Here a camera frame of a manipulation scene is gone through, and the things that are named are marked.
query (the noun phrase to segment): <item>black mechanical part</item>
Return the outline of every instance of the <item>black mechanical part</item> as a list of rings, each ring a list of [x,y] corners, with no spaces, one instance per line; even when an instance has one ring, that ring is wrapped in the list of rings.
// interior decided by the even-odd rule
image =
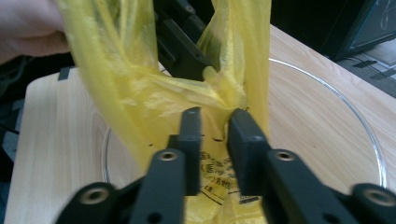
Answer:
[[[172,77],[203,81],[212,63],[195,46],[205,29],[195,9],[186,0],[155,0],[154,10],[160,63]]]
[[[118,218],[118,197],[107,183],[93,183],[81,189],[62,211],[57,224],[107,224]]]
[[[194,196],[200,190],[201,112],[194,107],[183,112],[177,149],[186,155],[186,195]]]
[[[358,223],[295,153],[270,150],[266,161],[267,181],[274,190],[267,194],[276,194],[289,223]],[[272,205],[265,202],[265,197],[262,201],[264,213],[270,217],[266,208]]]
[[[262,195],[262,160],[271,147],[262,130],[242,109],[235,109],[228,126],[228,152],[243,195]]]
[[[154,154],[129,223],[183,223],[185,156],[165,149]]]
[[[354,186],[346,205],[360,223],[396,223],[396,195],[377,185]]]

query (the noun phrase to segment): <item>finger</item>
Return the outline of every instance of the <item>finger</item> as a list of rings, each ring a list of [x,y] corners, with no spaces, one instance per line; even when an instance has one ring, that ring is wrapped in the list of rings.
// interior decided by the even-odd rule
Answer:
[[[10,41],[10,46],[19,54],[29,56],[47,56],[69,51],[66,37],[62,32],[31,38],[18,38]]]

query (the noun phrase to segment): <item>light wood surface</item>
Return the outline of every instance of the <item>light wood surface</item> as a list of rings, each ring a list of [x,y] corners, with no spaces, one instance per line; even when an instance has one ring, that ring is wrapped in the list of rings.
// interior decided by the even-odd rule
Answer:
[[[396,100],[272,27],[271,58],[324,79],[356,106],[384,150],[389,186],[396,190]],[[270,63],[270,141],[296,151],[327,185],[347,192],[378,184],[375,154],[351,110],[306,75]],[[68,79],[43,77],[27,91],[6,223],[53,223],[75,191],[105,181],[109,149],[112,183],[122,187],[142,173],[101,118],[72,70]]]

